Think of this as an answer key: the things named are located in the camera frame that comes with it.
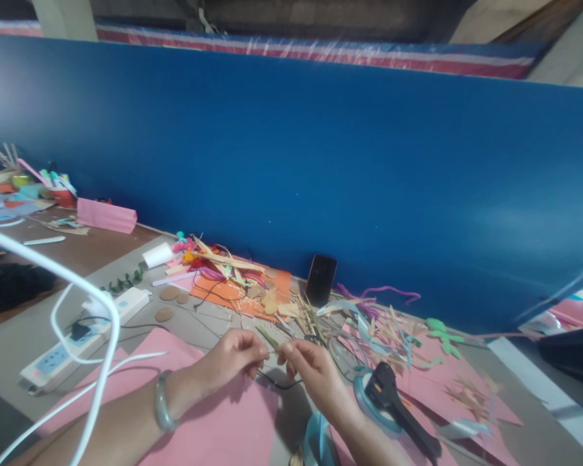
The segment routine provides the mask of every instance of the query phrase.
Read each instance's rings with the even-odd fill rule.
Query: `wrist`
[[[166,403],[173,419],[181,419],[184,414],[205,395],[199,377],[193,366],[174,371],[166,380]]]
[[[341,433],[341,429],[362,428],[366,420],[365,414],[356,403],[345,404],[344,407],[333,415],[331,424]]]

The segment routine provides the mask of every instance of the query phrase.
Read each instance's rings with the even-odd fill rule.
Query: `white paper roll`
[[[150,269],[173,260],[174,257],[175,254],[173,253],[173,250],[166,243],[162,243],[160,246],[156,246],[152,250],[143,253],[143,259],[147,263],[147,267]]]

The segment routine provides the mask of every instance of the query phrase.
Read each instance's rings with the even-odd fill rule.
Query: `red cup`
[[[54,195],[54,200],[61,207],[74,208],[76,206],[76,198],[67,188],[50,188]]]

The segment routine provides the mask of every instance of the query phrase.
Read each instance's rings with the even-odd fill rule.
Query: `hand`
[[[244,372],[255,380],[257,369],[269,359],[268,349],[250,330],[232,329],[225,333],[208,354],[194,364],[201,381],[202,395],[207,397]]]
[[[279,366],[287,362],[290,380],[300,373],[306,391],[317,409],[337,428],[346,422],[356,422],[363,415],[352,403],[326,348],[306,340],[292,340],[279,347]]]

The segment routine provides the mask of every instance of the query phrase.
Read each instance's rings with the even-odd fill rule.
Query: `glue gun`
[[[379,363],[369,379],[365,394],[378,409],[387,411],[402,427],[433,466],[437,466],[442,454],[440,442],[421,427],[406,409],[397,392],[395,372],[385,362]]]

